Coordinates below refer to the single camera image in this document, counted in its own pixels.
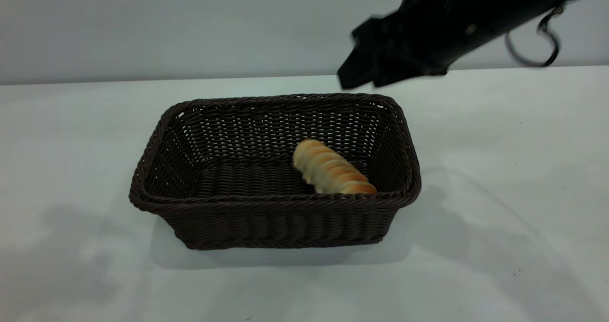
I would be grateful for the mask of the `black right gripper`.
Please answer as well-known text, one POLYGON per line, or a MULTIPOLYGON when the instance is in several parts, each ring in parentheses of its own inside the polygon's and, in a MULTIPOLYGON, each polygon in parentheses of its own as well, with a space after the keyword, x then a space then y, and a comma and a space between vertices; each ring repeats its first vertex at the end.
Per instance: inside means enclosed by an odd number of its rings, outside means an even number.
POLYGON ((337 71, 343 90, 386 87, 422 76, 443 76, 476 49, 475 0, 403 0, 391 15, 391 39, 378 51, 382 19, 353 29, 353 49, 337 71))

